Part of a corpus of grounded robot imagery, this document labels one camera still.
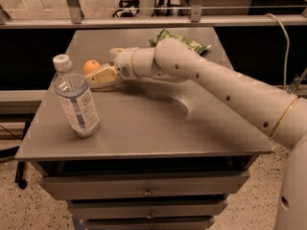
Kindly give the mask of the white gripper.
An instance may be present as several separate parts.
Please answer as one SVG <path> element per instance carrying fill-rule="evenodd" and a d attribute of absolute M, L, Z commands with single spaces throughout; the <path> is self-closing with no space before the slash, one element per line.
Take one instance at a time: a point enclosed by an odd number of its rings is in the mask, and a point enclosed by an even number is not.
<path fill-rule="evenodd" d="M 110 55 L 115 58 L 114 67 L 124 80 L 152 78 L 160 70 L 154 60 L 154 48 L 111 48 Z M 91 89 L 101 89 L 116 85 L 119 75 L 108 63 L 86 74 Z"/>

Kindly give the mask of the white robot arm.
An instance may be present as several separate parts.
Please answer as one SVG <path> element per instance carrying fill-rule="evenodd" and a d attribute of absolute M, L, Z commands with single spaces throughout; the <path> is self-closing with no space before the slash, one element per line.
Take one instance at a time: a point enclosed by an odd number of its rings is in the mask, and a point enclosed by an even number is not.
<path fill-rule="evenodd" d="M 307 99 L 209 61 L 171 37 L 153 48 L 113 48 L 110 53 L 113 66 L 95 60 L 83 66 L 93 88 L 119 79 L 191 80 L 290 149 L 275 230 L 307 230 Z"/>

